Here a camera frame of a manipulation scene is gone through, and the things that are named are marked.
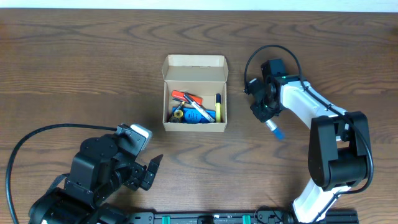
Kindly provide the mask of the blue white marker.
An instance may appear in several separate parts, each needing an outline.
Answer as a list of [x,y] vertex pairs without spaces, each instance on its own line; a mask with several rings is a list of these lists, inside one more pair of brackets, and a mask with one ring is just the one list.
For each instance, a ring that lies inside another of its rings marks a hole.
[[278,125],[276,125],[275,122],[273,122],[273,120],[269,119],[265,122],[265,124],[278,140],[284,139],[283,132],[279,129]]

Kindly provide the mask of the yellow highlighter pen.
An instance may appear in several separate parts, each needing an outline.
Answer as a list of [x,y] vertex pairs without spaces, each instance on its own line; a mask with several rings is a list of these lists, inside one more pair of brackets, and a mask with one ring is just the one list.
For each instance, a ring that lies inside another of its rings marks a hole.
[[215,95],[215,107],[216,122],[221,123],[221,95],[219,93]]

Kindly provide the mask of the clear correction tape dispenser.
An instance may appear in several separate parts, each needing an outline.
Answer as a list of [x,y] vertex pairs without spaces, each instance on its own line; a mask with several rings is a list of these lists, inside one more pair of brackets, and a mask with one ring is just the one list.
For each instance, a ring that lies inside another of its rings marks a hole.
[[170,123],[181,123],[182,122],[182,118],[184,115],[183,112],[183,107],[185,105],[185,102],[182,101],[176,108],[175,110],[172,112],[172,115],[169,118],[169,122]]

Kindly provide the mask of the blue plastic case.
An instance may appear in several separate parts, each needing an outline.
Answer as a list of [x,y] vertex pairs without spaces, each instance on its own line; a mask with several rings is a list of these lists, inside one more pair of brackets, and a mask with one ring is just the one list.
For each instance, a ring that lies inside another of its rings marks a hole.
[[198,123],[210,123],[204,118],[195,108],[183,108],[183,118],[181,123],[198,124]]

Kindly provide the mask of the red black stapler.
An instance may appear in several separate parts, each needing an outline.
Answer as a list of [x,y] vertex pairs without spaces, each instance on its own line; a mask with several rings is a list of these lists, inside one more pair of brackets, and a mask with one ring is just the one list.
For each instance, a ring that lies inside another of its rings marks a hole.
[[191,94],[189,94],[189,93],[185,93],[185,92],[177,91],[177,90],[173,90],[172,93],[171,93],[171,97],[172,97],[174,100],[177,100],[177,101],[185,101],[185,102],[187,102],[188,104],[190,104],[190,102],[185,98],[185,95],[188,95],[188,96],[189,96],[193,101],[195,101],[197,104],[202,105],[203,99],[200,98],[200,97],[198,97],[198,96],[191,95]]

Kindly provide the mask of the brown cardboard box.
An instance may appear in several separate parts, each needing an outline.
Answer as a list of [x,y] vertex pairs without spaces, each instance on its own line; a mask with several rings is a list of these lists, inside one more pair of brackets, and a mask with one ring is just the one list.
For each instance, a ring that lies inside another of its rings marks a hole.
[[[228,64],[224,55],[168,55],[162,66],[164,78],[163,125],[166,131],[223,132],[227,119]],[[201,98],[201,107],[216,111],[216,96],[221,95],[221,121],[171,123],[172,111],[180,104],[172,96],[173,91],[188,93]]]

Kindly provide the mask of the black white marker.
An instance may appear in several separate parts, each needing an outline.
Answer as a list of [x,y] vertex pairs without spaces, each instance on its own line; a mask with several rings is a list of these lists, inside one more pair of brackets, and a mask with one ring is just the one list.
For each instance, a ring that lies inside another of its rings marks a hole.
[[189,94],[185,93],[184,98],[210,123],[214,123],[215,119],[206,112]]

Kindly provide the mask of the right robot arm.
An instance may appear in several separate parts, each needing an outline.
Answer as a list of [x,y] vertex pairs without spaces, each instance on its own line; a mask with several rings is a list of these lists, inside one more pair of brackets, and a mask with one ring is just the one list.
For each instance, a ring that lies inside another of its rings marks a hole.
[[367,117],[347,112],[314,91],[304,78],[289,75],[281,59],[261,65],[262,80],[247,84],[254,97],[251,110],[276,136],[283,134],[272,118],[282,110],[293,112],[310,130],[310,180],[287,210],[255,213],[260,223],[358,223],[352,210],[330,208],[362,180],[371,180],[373,161]]

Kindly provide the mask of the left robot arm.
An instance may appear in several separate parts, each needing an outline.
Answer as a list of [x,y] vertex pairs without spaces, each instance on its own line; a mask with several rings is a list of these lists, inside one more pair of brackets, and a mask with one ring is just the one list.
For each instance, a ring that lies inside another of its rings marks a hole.
[[152,187],[163,156],[146,166],[136,161],[151,137],[142,126],[121,124],[113,134],[84,140],[70,172],[30,208],[30,223],[131,223],[129,214],[105,201],[123,185],[133,191]]

